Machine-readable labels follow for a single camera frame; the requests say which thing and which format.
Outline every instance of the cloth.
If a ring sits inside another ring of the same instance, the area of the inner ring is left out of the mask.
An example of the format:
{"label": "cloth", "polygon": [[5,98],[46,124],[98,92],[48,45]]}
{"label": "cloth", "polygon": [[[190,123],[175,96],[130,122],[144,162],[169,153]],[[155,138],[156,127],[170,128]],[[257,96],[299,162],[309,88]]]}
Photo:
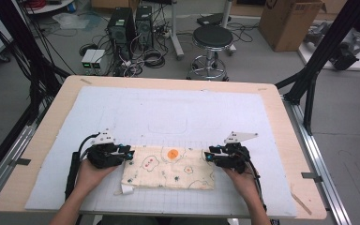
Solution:
{"label": "cloth", "polygon": [[213,163],[202,149],[135,146],[126,161],[122,184],[140,188],[214,189]]}

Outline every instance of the white grid paper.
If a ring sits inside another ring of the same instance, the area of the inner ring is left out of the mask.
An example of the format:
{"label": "white grid paper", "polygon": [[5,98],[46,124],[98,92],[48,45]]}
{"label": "white grid paper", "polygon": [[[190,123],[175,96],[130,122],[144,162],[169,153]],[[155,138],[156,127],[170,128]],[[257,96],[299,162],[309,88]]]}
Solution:
{"label": "white grid paper", "polygon": [[[274,137],[259,95],[207,90],[179,91],[112,87],[84,87],[45,158],[25,206],[56,210],[64,202],[71,154],[90,134],[109,128],[116,143],[184,146],[208,149],[224,144],[232,132],[259,133],[243,142],[262,176],[267,214],[296,216]],[[147,215],[195,215],[247,218],[248,209],[230,178],[215,168],[215,189],[137,188],[130,195],[119,189],[123,166],[111,173],[85,200],[83,211]]]}

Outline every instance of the forearm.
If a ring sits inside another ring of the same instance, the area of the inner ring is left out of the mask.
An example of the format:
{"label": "forearm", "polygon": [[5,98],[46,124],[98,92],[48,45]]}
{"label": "forearm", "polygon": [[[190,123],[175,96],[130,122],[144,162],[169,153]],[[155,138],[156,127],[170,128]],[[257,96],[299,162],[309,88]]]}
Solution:
{"label": "forearm", "polygon": [[258,195],[244,197],[244,201],[247,204],[252,225],[271,225],[270,219],[265,213],[263,204]]}
{"label": "forearm", "polygon": [[61,206],[58,213],[54,216],[50,225],[71,225],[75,224],[77,217],[79,215],[79,210],[83,203],[85,194],[81,194],[74,190],[68,199]]}

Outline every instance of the metal stool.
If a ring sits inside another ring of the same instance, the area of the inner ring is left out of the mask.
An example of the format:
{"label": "metal stool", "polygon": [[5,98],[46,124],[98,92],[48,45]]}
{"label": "metal stool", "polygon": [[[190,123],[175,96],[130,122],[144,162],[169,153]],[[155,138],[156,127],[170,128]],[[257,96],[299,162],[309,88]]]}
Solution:
{"label": "metal stool", "polygon": [[192,41],[201,49],[207,50],[206,55],[200,55],[191,63],[191,71],[187,75],[190,80],[190,73],[206,79],[215,79],[223,76],[227,82],[226,66],[218,59],[218,51],[230,48],[233,44],[233,34],[226,28],[213,25],[205,25],[196,29],[192,35]]}

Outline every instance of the computer tower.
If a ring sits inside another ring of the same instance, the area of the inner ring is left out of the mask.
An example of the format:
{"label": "computer tower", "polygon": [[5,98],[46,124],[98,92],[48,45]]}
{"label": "computer tower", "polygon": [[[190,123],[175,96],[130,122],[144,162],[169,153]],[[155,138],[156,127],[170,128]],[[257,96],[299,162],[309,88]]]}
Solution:
{"label": "computer tower", "polygon": [[120,50],[124,60],[133,57],[136,48],[136,28],[133,21],[133,13],[130,7],[116,7],[107,25],[109,38],[115,44],[116,50]]}
{"label": "computer tower", "polygon": [[136,30],[140,50],[154,48],[153,9],[150,6],[138,6],[136,11]]}

